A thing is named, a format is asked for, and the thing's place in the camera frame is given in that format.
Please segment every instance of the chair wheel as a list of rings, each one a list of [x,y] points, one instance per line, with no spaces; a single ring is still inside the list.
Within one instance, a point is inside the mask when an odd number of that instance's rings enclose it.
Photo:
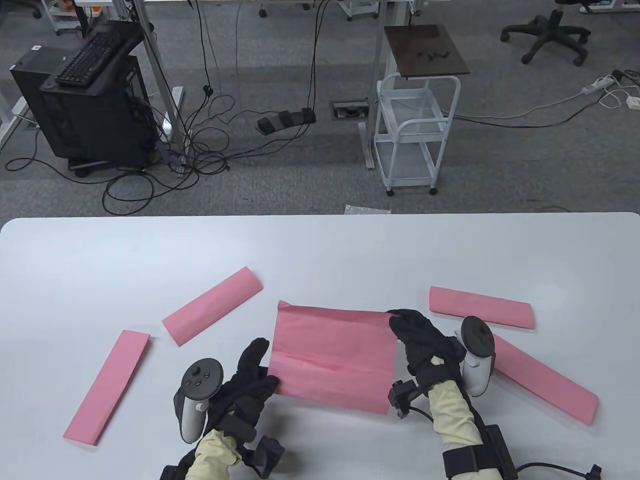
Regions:
[[[88,168],[78,168],[74,170],[74,173],[76,177],[78,177],[79,179],[83,179],[89,176],[89,173],[91,173],[91,170]]]

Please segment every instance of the black computer case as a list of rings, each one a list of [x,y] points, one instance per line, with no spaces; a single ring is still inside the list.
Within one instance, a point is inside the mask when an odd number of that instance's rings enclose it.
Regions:
[[[58,157],[62,158],[80,157],[83,154],[83,150],[78,148],[77,145],[74,146],[62,141],[61,136],[58,134],[58,128],[54,125],[44,104],[44,99],[40,93],[40,85],[52,73],[57,71],[72,53],[72,51],[68,50],[34,45],[26,55],[10,67],[13,79],[27,101],[33,118],[38,122],[51,149]]]
[[[70,169],[148,166],[159,136],[138,59],[116,55],[89,87],[77,88],[58,85],[56,69],[43,80],[41,65],[53,66],[61,52],[32,50],[12,68],[56,156],[69,159]]]

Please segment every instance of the floor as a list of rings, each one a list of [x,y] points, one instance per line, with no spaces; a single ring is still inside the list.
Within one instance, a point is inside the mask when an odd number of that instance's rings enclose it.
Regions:
[[[237,5],[202,6],[223,93],[233,95],[243,109],[299,110],[307,98],[315,10],[269,4],[269,16],[261,19],[257,4],[242,4],[238,84]],[[577,93],[615,68],[640,68],[640,14],[583,15],[576,8],[566,9],[564,23],[593,31],[584,66],[573,66],[574,54],[557,45],[544,47],[529,65],[521,64],[531,39],[513,35],[510,43],[503,44],[501,27],[548,14],[552,5],[549,0],[453,0],[426,7],[418,21],[445,24],[471,70],[461,79],[459,113],[512,115]],[[19,92],[8,67],[33,44],[73,48],[77,39],[73,33],[55,36],[46,19],[35,20],[26,10],[2,8],[0,90],[13,103]],[[187,89],[182,112],[188,115],[202,101],[206,83],[196,13],[186,3],[149,6],[148,10],[170,80]],[[230,171],[157,198],[140,214],[333,214],[344,212],[346,204],[393,213],[640,212],[640,112],[626,107],[593,106],[570,122],[547,129],[503,129],[455,121],[438,180],[440,193],[429,196],[425,188],[397,189],[394,197],[387,197],[379,172],[364,166],[356,124],[331,120],[328,107],[331,100],[360,99],[367,94],[375,26],[370,17],[347,23],[342,10],[331,4],[317,49],[318,123],[282,151],[232,161]],[[147,90],[155,92],[144,50],[136,52]],[[210,53],[209,73],[218,90]],[[593,100],[579,97],[511,124],[556,122]],[[246,114],[227,128],[232,148],[259,144],[253,129],[257,118]],[[0,163],[32,156],[34,135],[34,131],[17,132],[0,152]],[[220,137],[212,133],[208,141],[217,145]],[[44,138],[39,139],[37,158],[64,169],[65,163],[53,156]],[[166,182],[175,181],[166,167],[154,173]],[[113,175],[100,172],[86,180]],[[127,179],[113,192],[136,198],[148,195],[147,188],[144,180]],[[101,206],[103,191],[102,185],[73,184],[42,164],[31,164],[20,172],[2,168],[0,225],[25,216],[106,215]],[[127,213],[137,204],[111,202],[108,206]]]

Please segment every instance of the hand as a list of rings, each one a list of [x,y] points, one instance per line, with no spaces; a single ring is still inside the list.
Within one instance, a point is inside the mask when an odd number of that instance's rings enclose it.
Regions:
[[[407,369],[415,376],[418,386],[427,393],[435,384],[445,380],[462,381],[460,362],[465,349],[456,337],[445,337],[431,321],[416,310],[389,310],[393,314],[389,326],[404,343]],[[443,365],[431,363],[433,357],[441,358]]]
[[[280,383],[278,377],[267,375],[267,369],[260,366],[268,348],[268,340],[255,339],[243,351],[238,360],[237,372],[209,400],[204,435],[213,429],[217,430],[216,426],[233,409],[234,402],[240,397],[251,397],[258,404],[260,412],[264,409],[264,403],[274,394]],[[243,420],[248,420],[252,427],[255,427],[258,418]],[[195,460],[195,451],[196,449],[191,450],[180,460],[173,480],[183,480],[186,477]]]

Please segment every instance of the pink paper strip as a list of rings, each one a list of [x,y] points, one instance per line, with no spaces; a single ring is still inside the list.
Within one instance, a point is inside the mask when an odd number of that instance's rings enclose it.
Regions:
[[[505,300],[476,293],[431,287],[429,309],[437,314],[480,317],[486,322],[519,326],[533,330],[536,321],[530,303]]]
[[[495,368],[565,413],[591,425],[598,396],[532,356],[495,337]]]
[[[269,365],[278,393],[386,415],[397,350],[389,317],[280,301]]]
[[[97,445],[147,346],[147,333],[122,330],[63,438]]]
[[[181,347],[260,290],[262,284],[258,277],[244,267],[169,315],[162,323],[178,347]]]

